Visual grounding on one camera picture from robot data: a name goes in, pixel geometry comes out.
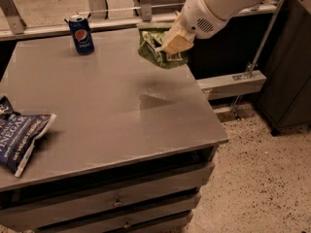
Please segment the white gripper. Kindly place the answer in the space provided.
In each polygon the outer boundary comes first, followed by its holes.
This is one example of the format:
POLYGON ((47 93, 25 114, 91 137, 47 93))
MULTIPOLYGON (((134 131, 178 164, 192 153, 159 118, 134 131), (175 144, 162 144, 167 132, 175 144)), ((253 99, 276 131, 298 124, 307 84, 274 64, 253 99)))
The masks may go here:
POLYGON ((205 5, 204 0, 186 0, 180 14, 172 22, 164 36, 161 49, 175 54, 193 47, 193 41, 208 39, 221 31, 227 22, 217 18, 205 5))

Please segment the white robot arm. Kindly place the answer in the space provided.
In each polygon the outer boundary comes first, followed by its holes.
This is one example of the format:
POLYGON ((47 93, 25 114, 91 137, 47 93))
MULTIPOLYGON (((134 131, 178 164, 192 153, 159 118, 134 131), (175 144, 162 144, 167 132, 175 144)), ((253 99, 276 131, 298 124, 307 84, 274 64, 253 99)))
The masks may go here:
MULTIPOLYGON (((175 54, 193 47, 195 39, 209 39, 226 27, 240 11, 264 0, 186 0, 160 47, 175 54)), ((311 13, 311 0, 297 0, 311 13)))

